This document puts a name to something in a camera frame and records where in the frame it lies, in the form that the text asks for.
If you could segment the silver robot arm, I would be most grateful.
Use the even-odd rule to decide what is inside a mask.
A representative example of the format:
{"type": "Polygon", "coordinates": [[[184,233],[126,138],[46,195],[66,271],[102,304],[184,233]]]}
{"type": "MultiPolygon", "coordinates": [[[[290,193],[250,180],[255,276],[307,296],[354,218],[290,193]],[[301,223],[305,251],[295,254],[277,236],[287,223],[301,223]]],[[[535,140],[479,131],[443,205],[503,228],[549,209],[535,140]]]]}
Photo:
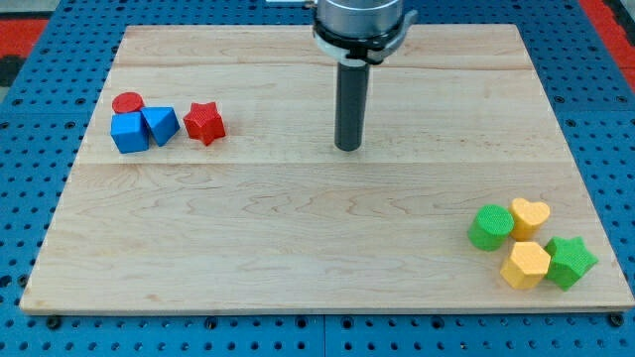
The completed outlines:
{"type": "Polygon", "coordinates": [[[269,0],[314,12],[313,37],[327,56],[346,66],[378,65],[405,42],[419,12],[403,0],[269,0]]]}

